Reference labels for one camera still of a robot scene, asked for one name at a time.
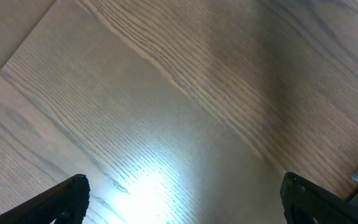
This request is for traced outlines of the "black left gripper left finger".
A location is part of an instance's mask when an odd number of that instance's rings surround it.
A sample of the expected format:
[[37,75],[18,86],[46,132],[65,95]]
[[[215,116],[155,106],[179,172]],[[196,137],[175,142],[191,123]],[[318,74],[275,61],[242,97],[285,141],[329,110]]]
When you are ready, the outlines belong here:
[[90,203],[90,184],[76,174],[0,215],[1,224],[81,224]]

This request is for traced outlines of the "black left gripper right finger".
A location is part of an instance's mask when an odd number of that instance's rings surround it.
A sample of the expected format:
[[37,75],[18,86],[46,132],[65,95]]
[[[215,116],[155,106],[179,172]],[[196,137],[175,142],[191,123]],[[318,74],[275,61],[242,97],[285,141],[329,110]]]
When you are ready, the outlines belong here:
[[293,172],[280,188],[288,224],[358,224],[358,207]]

